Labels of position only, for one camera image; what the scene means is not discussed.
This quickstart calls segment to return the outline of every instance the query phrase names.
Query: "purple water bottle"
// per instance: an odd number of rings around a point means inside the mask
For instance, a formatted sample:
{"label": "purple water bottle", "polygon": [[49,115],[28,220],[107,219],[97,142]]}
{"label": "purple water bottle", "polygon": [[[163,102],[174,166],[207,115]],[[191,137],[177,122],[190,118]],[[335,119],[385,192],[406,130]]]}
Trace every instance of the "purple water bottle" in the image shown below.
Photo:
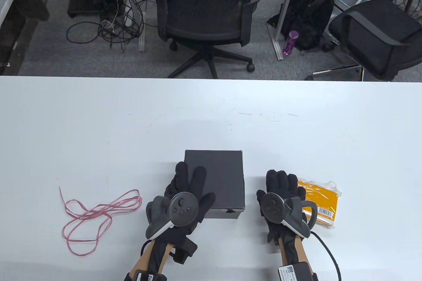
{"label": "purple water bottle", "polygon": [[285,46],[283,47],[283,54],[286,56],[290,55],[293,51],[294,44],[296,43],[297,39],[299,38],[299,33],[296,31],[291,31],[289,33],[289,37],[285,43]]}

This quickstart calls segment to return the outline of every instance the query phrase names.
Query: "black box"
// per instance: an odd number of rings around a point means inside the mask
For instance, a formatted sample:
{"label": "black box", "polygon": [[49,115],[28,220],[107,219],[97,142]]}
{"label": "black box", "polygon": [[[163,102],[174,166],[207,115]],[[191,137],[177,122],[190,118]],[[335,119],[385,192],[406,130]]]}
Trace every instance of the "black box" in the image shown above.
{"label": "black box", "polygon": [[237,219],[245,210],[242,151],[186,150],[184,161],[189,177],[197,166],[207,170],[203,194],[214,192],[216,199],[205,218]]}

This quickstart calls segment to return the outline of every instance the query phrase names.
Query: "vr controller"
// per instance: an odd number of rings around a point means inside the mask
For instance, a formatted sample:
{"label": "vr controller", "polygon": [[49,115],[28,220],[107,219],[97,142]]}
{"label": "vr controller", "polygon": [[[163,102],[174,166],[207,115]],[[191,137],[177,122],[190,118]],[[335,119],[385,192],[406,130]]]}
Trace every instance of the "vr controller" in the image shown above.
{"label": "vr controller", "polygon": [[157,196],[146,205],[149,226],[147,239],[156,239],[167,229],[189,225],[198,215],[199,204],[196,197],[189,192],[180,192],[171,200]]}
{"label": "vr controller", "polygon": [[[302,218],[302,209],[305,207],[312,209],[308,223]],[[311,235],[311,229],[317,222],[318,216],[318,207],[314,202],[301,201],[299,197],[283,199],[273,192],[262,197],[261,210],[270,222],[283,224],[302,238]]]}

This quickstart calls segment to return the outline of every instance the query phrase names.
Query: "chair wheel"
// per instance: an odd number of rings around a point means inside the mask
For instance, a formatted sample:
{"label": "chair wheel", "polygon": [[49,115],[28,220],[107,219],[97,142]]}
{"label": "chair wheel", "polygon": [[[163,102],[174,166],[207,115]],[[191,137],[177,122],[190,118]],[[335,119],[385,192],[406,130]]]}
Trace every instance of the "chair wheel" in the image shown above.
{"label": "chair wheel", "polygon": [[248,64],[246,67],[246,70],[248,72],[254,72],[255,71],[255,65],[254,64]]}
{"label": "chair wheel", "polygon": [[322,51],[323,52],[331,52],[336,46],[337,46],[337,44],[333,41],[331,41],[329,43],[325,43],[324,45],[322,45]]}
{"label": "chair wheel", "polygon": [[177,43],[175,41],[171,42],[170,49],[173,51],[177,51]]}

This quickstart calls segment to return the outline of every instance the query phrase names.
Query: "barcode label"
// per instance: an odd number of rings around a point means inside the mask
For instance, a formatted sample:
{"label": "barcode label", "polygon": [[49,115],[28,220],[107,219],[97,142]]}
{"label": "barcode label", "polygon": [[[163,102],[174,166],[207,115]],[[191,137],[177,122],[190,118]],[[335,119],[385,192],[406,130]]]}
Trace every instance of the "barcode label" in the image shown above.
{"label": "barcode label", "polygon": [[[136,278],[136,281],[140,281],[140,278],[142,277],[142,273],[139,273],[138,275],[137,275],[137,278]],[[152,281],[152,279],[154,278],[154,275],[153,274],[149,274],[148,275],[148,281]]]}
{"label": "barcode label", "polygon": [[325,215],[325,216],[328,216],[330,219],[333,218],[333,212],[332,211],[318,207],[318,213]]}
{"label": "barcode label", "polygon": [[297,281],[292,265],[279,267],[280,281]]}

